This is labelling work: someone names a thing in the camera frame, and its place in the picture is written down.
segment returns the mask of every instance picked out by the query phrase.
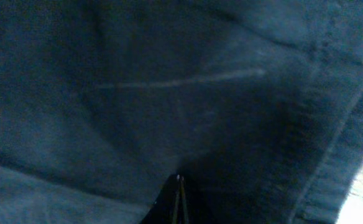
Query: denim fabric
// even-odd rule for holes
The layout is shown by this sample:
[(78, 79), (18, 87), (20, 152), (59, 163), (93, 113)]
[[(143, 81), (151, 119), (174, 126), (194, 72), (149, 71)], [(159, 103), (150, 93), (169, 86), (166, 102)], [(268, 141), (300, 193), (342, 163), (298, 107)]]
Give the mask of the denim fabric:
[(0, 223), (334, 223), (363, 161), (363, 1), (0, 0)]

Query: dark blue jeans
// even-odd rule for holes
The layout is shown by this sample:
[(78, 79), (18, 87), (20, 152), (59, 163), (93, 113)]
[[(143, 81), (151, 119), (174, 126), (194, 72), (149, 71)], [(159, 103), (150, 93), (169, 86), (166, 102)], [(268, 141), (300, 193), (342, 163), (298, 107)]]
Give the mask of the dark blue jeans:
[(363, 161), (363, 1), (0, 0), (0, 223), (334, 223)]

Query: white scratch mark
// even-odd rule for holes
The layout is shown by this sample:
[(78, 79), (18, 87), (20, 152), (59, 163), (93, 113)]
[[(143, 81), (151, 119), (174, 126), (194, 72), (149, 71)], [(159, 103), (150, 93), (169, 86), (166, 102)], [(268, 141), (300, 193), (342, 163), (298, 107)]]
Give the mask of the white scratch mark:
[(226, 80), (247, 78), (247, 77), (262, 77), (265, 75), (265, 70), (261, 68), (243, 69), (235, 70), (232, 72), (219, 73), (214, 75), (199, 76), (188, 78), (184, 80), (170, 80), (161, 82), (130, 82), (130, 83), (106, 83), (102, 85), (97, 85), (93, 89), (85, 90), (84, 92), (89, 92), (93, 90), (106, 90), (113, 88), (174, 88), (183, 85), (192, 85), (197, 83), (210, 83), (210, 82), (221, 82)]

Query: dark fabric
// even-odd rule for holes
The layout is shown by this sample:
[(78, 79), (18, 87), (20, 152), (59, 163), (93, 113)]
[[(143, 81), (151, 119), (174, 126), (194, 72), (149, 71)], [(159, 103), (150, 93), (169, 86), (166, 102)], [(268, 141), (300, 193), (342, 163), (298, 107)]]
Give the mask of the dark fabric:
[(140, 224), (218, 224), (207, 204), (188, 177), (171, 175), (164, 183), (152, 208)]
[(0, 223), (334, 223), (363, 161), (363, 1), (0, 0)]

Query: black pointed object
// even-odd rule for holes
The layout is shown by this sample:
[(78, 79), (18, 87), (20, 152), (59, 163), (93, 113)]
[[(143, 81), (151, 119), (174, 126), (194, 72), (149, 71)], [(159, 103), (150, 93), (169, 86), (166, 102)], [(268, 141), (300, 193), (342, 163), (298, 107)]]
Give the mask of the black pointed object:
[(171, 175), (140, 224), (217, 224), (195, 183)]

